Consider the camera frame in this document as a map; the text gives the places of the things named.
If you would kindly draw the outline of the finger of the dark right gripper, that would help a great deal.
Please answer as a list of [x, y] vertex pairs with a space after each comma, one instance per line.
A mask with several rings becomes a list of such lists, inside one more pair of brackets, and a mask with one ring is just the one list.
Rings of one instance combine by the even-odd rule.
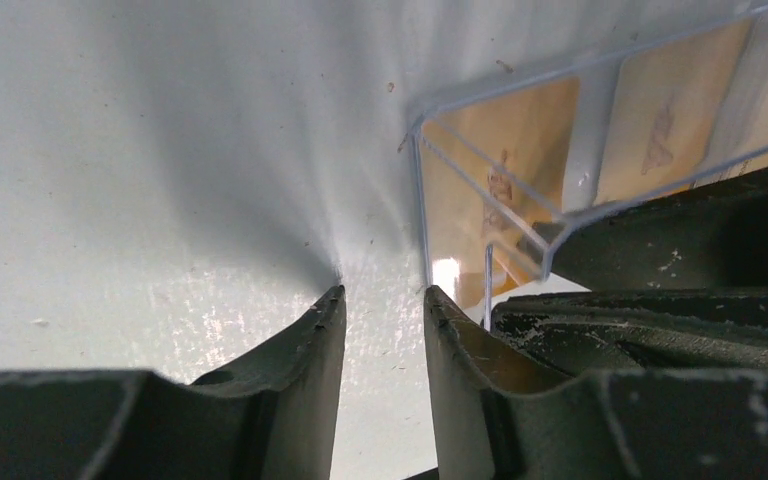
[[768, 287], [512, 297], [492, 333], [571, 377], [596, 369], [768, 369]]
[[768, 286], [768, 167], [583, 226], [551, 271], [590, 290]]

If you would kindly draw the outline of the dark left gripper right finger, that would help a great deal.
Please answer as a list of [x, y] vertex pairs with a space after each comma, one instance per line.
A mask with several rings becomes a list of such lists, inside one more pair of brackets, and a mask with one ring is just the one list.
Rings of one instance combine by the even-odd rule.
[[571, 377], [492, 326], [425, 292], [438, 478], [768, 479], [768, 369]]

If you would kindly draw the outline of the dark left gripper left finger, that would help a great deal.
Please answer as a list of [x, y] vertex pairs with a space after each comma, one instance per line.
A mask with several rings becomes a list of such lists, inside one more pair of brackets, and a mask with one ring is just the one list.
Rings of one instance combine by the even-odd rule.
[[0, 479], [326, 479], [345, 290], [182, 384], [151, 370], [0, 371]]

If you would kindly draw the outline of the clear plastic tray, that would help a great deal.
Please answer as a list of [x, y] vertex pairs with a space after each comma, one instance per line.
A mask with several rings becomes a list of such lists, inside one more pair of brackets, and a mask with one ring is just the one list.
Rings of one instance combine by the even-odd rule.
[[567, 76], [580, 80], [562, 214], [537, 226], [551, 235], [543, 278], [463, 309], [481, 321], [512, 296], [590, 290], [552, 273], [575, 230], [648, 201], [768, 167], [768, 1], [594, 1], [588, 49], [529, 66], [504, 66], [485, 86], [424, 112], [405, 145], [417, 164], [425, 282], [430, 266], [417, 147], [439, 113]]

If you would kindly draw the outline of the orange VIP card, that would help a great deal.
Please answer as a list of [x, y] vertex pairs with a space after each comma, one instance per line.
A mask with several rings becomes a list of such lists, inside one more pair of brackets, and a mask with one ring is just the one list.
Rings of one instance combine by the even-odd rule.
[[567, 76], [428, 118], [417, 137], [430, 280], [463, 309], [545, 275], [562, 214], [580, 80]]

